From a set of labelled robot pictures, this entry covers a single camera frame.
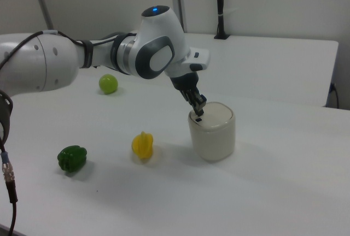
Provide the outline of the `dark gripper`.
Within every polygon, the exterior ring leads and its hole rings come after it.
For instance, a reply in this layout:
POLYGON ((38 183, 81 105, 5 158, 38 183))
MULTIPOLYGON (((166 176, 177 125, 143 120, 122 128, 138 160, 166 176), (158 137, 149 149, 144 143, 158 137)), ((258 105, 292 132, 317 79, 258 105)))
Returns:
POLYGON ((184 99, 192 106, 195 114, 201 116, 204 114, 203 108, 206 105, 206 97, 199 93, 197 83, 199 76, 196 72, 170 78, 174 88, 182 92, 184 99))

